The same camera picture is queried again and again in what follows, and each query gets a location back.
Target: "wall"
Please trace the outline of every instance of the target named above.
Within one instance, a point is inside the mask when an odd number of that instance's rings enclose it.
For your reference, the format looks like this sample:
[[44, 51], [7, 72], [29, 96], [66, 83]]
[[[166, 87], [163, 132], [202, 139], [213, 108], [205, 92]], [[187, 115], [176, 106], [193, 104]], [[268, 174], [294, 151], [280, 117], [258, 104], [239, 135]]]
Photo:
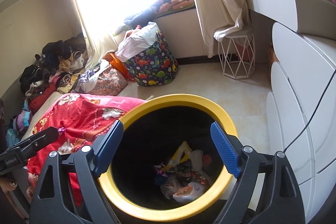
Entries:
[[48, 42], [76, 34], [69, 1], [20, 0], [0, 13], [0, 97]]

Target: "stool top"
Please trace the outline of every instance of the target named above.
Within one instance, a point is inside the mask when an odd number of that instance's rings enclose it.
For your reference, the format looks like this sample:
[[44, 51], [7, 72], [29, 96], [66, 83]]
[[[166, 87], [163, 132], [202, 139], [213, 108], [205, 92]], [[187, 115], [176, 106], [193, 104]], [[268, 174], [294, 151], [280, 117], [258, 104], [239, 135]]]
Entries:
[[[217, 31], [223, 31], [225, 29], [227, 29], [227, 27], [217, 29], [215, 33]], [[252, 34], [253, 34], [253, 27], [250, 25], [245, 25], [243, 26], [243, 29], [240, 31], [236, 31], [230, 34], [224, 34], [223, 38], [240, 38], [240, 37], [245, 37], [247, 35], [252, 35]]]

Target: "baseboard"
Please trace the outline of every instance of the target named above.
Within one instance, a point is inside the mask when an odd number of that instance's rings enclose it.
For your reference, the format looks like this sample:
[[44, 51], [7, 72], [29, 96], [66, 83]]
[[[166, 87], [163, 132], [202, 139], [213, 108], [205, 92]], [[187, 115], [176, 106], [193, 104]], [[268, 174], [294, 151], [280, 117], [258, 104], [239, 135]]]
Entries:
[[[185, 58], [176, 58], [176, 60], [180, 65], [220, 62], [218, 55], [215, 55], [211, 58], [208, 58], [206, 55], [202, 55], [202, 56], [193, 56]], [[238, 60], [238, 58], [236, 57], [235, 54], [233, 54], [231, 56], [231, 60]]]

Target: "black cable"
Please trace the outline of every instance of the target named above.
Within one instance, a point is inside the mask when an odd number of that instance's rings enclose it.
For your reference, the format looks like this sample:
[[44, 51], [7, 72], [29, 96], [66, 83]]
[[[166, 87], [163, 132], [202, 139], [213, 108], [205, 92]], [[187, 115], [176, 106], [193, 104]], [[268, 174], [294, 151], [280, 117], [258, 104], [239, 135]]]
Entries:
[[314, 115], [315, 115], [315, 113], [316, 113], [316, 111], [317, 111], [317, 109], [318, 109], [318, 107], [319, 107], [319, 105], [320, 105], [320, 102], [322, 101], [322, 98], [323, 98], [323, 96], [324, 96], [324, 94], [326, 93], [326, 91], [327, 91], [327, 89], [328, 89], [328, 87], [329, 87], [329, 85], [330, 85], [330, 83], [331, 83], [331, 81], [332, 81], [332, 79], [333, 79], [333, 77], [334, 77], [334, 75], [336, 74], [336, 70], [333, 72], [333, 74], [332, 74], [332, 76], [330, 77], [330, 80], [329, 80], [329, 82], [328, 82], [328, 84], [327, 84], [327, 86], [325, 87], [325, 89], [324, 89], [324, 91], [323, 91], [323, 93], [322, 93], [322, 95], [321, 95], [321, 97], [320, 97], [320, 99], [319, 99], [319, 102], [317, 103], [317, 105], [316, 105], [316, 107], [315, 107], [315, 110], [314, 110], [314, 112], [313, 112], [313, 114], [311, 115], [311, 117], [310, 117], [310, 119], [309, 119], [309, 121], [308, 121], [308, 123], [306, 124], [306, 126], [302, 129], [302, 131], [300, 132], [300, 134], [283, 150], [283, 152], [285, 153], [286, 152], [286, 150], [288, 149], [288, 147], [290, 147], [290, 145], [293, 143], [293, 142], [295, 142], [301, 135], [302, 135], [302, 133], [306, 130], [306, 128], [308, 127], [308, 125], [310, 124], [310, 122], [311, 122], [311, 120], [313, 119], [313, 117], [314, 117]]

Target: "floor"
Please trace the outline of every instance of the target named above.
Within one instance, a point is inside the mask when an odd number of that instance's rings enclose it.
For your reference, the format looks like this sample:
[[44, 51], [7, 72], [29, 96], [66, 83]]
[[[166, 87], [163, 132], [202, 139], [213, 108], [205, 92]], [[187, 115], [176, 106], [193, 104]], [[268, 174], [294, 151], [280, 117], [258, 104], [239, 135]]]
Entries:
[[[243, 145], [269, 153], [266, 97], [271, 88], [267, 69], [266, 64], [257, 64], [249, 79], [233, 80], [223, 76], [220, 63], [181, 65], [171, 84], [142, 87], [129, 83], [119, 96], [147, 99], [150, 96], [189, 93], [206, 97], [231, 116]], [[222, 198], [227, 199], [234, 183], [232, 181]], [[256, 208], [262, 184], [263, 176], [260, 175], [250, 203], [252, 209]]]

